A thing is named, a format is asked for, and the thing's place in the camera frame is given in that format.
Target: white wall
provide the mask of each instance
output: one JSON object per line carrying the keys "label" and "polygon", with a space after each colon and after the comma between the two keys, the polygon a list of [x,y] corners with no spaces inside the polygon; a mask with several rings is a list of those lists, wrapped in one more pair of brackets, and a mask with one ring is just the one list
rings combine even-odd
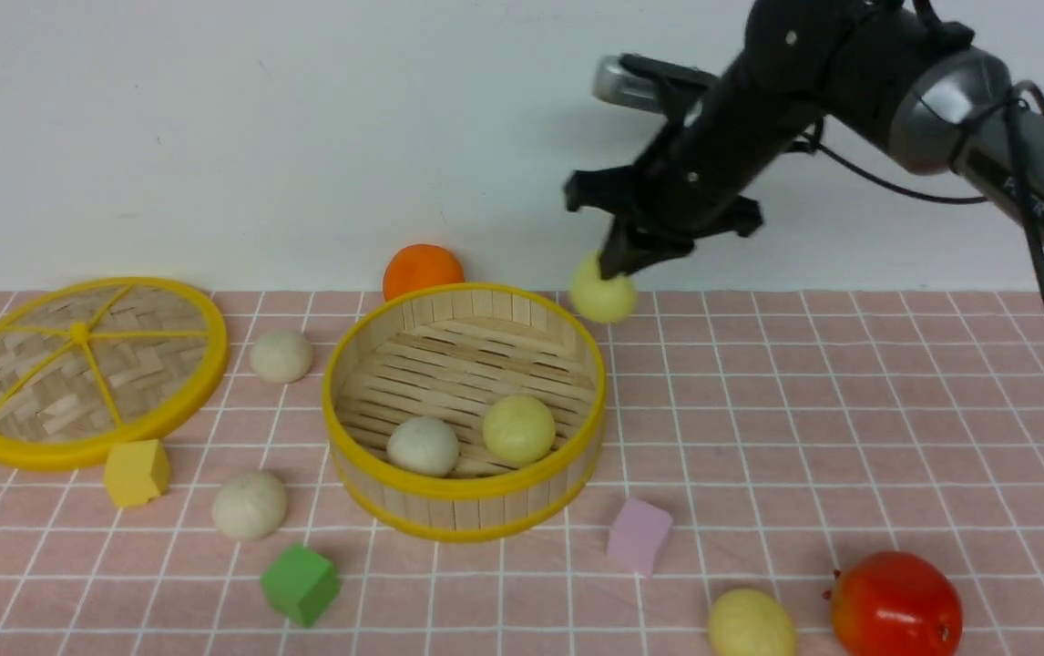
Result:
{"label": "white wall", "polygon": [[[1044,88],[1038,4],[936,4]],[[459,251],[473,278],[565,286],[606,221],[563,211],[564,179],[630,162],[659,124],[591,98],[597,58],[719,71],[750,5],[0,1],[0,288],[125,274],[375,288],[417,240]],[[898,174],[834,125],[827,142],[915,188],[967,192]],[[751,194],[758,236],[714,239],[640,285],[1034,286],[1021,233],[990,208],[902,200],[800,155]]]}

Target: dough ball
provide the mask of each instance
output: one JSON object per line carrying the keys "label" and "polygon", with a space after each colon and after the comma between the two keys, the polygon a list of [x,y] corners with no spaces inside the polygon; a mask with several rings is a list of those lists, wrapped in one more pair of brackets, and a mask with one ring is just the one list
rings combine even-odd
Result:
{"label": "dough ball", "polygon": [[311,342],[290,328],[265,333],[251,349],[251,370],[267,382],[298,381],[311,370]]}
{"label": "dough ball", "polygon": [[288,490],[267,472],[251,472],[223,483],[214,497],[214,528],[235,541],[263,539],[288,515]]}
{"label": "dough ball", "polygon": [[588,321],[615,324],[635,311],[639,301],[635,283],[626,275],[602,279],[598,271],[598,253],[586,257],[571,280],[571,304]]}
{"label": "dough ball", "polygon": [[712,605],[709,642],[720,656],[793,656],[798,653],[798,631],[772,596],[738,588]]}
{"label": "dough ball", "polygon": [[450,424],[435,417],[413,417],[393,431],[385,452],[405,472],[443,477],[456,467],[461,443]]}
{"label": "dough ball", "polygon": [[485,448],[515,467],[529,465],[554,446],[554,415],[528,395],[502,398],[482,420]]}

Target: yellow cube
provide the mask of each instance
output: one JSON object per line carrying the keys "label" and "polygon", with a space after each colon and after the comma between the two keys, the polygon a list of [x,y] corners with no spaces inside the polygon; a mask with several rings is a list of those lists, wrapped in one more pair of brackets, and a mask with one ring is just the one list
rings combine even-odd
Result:
{"label": "yellow cube", "polygon": [[115,445],[104,464],[104,488],[118,508],[144,506],[169,487],[169,458],[161,440]]}

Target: pink tile tablecloth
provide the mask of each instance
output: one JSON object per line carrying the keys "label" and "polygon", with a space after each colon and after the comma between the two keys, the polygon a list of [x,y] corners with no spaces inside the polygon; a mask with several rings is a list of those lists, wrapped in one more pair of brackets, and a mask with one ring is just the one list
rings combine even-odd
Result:
{"label": "pink tile tablecloth", "polygon": [[[0,315],[26,295],[0,294]],[[731,586],[767,590],[803,656],[838,655],[821,593],[879,548],[919,553],[968,614],[963,656],[1044,653],[1044,319],[1030,294],[646,295],[594,332],[613,372],[591,486],[562,515],[453,546],[376,525],[326,467],[326,355],[374,295],[218,294],[233,374],[168,441],[171,490],[116,511],[96,470],[0,467],[0,655],[458,653],[708,656]],[[291,325],[313,375],[264,385],[253,335]],[[263,467],[289,484],[275,536],[213,531],[220,482]],[[655,578],[604,557],[626,495],[671,512]],[[310,630],[257,577],[303,541],[342,570]]]}

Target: green cube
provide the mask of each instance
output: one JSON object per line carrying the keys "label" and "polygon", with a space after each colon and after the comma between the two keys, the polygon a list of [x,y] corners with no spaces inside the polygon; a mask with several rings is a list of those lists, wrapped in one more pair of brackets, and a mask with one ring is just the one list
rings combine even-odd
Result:
{"label": "green cube", "polygon": [[259,579],[271,608],[294,624],[310,628],[339,594],[339,573],[330,560],[292,544]]}

